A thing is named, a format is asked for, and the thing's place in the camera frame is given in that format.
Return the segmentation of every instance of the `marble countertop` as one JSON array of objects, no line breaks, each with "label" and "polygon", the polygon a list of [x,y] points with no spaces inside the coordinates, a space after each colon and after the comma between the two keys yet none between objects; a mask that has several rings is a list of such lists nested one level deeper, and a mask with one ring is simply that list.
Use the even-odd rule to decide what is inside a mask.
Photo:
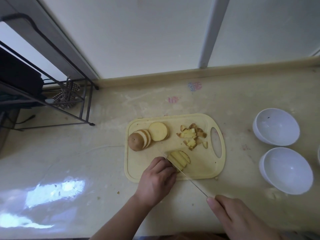
[{"label": "marble countertop", "polygon": [[[214,194],[242,199],[271,226],[318,230],[320,222],[320,69],[273,74],[241,74],[94,91],[90,120],[73,125],[11,131],[0,154],[0,239],[87,238],[135,192],[124,174],[127,124],[141,117],[191,113],[211,116],[226,144],[226,164],[218,180],[198,180]],[[301,129],[289,148],[302,154],[314,173],[311,190],[287,195],[269,185],[258,169],[273,148],[252,132],[262,109],[291,113]],[[21,111],[24,126],[73,122],[49,108]],[[219,140],[211,133],[219,153]],[[178,181],[140,226],[137,235],[181,231],[222,232],[205,196]]]}]

